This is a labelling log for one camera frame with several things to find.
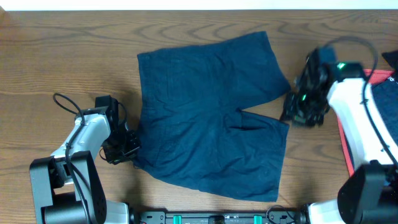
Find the navy blue shorts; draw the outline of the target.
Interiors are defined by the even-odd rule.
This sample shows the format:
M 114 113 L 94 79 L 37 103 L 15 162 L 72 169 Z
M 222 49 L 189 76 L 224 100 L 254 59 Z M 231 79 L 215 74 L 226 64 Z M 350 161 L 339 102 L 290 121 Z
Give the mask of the navy blue shorts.
M 159 49 L 137 60 L 136 167 L 193 190 L 276 201 L 289 125 L 249 111 L 290 90 L 267 34 Z

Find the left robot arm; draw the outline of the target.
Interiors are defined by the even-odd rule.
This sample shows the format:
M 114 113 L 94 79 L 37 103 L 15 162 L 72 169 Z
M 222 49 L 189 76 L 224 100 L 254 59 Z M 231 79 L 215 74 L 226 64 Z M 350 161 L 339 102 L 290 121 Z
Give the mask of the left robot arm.
M 29 172 L 37 223 L 133 223 L 128 203 L 106 199 L 96 156 L 116 165 L 131 162 L 141 148 L 134 130 L 120 119 L 122 104 L 106 95 L 94 108 L 77 107 L 75 126 L 50 156 L 32 161 Z

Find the black garment at edge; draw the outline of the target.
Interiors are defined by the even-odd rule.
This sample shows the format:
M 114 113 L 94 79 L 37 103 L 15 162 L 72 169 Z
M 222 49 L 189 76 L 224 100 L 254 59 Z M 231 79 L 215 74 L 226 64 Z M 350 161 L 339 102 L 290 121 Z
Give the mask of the black garment at edge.
M 397 71 L 398 50 L 392 52 L 384 52 L 382 53 L 382 57 L 391 68 Z

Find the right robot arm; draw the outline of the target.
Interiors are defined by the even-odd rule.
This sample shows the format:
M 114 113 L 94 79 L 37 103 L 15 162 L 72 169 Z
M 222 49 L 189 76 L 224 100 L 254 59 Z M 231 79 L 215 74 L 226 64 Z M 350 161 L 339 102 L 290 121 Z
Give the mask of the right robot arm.
M 397 223 L 397 143 L 370 79 L 360 63 L 338 61 L 331 46 L 308 54 L 280 120 L 314 127 L 333 110 L 349 147 L 351 175 L 336 199 L 304 205 L 294 223 Z

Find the black mounting rail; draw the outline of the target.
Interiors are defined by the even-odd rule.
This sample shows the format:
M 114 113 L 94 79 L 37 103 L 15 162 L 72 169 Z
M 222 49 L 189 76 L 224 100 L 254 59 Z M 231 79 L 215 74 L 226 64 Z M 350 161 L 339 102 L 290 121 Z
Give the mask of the black mounting rail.
M 148 210 L 131 212 L 132 224 L 306 224 L 310 223 L 305 208 L 294 210 L 273 205 L 264 211 L 237 212 L 169 212 Z

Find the red cloth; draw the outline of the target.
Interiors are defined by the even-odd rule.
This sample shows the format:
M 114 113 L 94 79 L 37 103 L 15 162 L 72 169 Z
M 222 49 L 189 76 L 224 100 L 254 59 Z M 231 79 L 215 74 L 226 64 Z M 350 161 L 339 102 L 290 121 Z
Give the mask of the red cloth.
M 388 78 L 390 78 L 393 74 L 393 71 L 388 71 L 388 70 L 376 70 L 372 77 L 370 78 L 370 84 L 372 85 L 377 85 L 380 84 L 384 81 L 386 81 Z M 343 129 L 343 125 L 337 116 L 337 123 L 338 123 L 338 129 L 339 129 L 339 134 L 340 134 L 340 140 L 341 140 L 341 146 L 343 150 L 343 155 L 345 157 L 345 162 L 346 166 L 348 169 L 348 174 L 349 176 L 352 176 L 354 174 L 354 163 L 353 159 L 351 158 L 350 154 L 350 149 L 349 149 L 349 144 L 345 136 L 345 132 Z

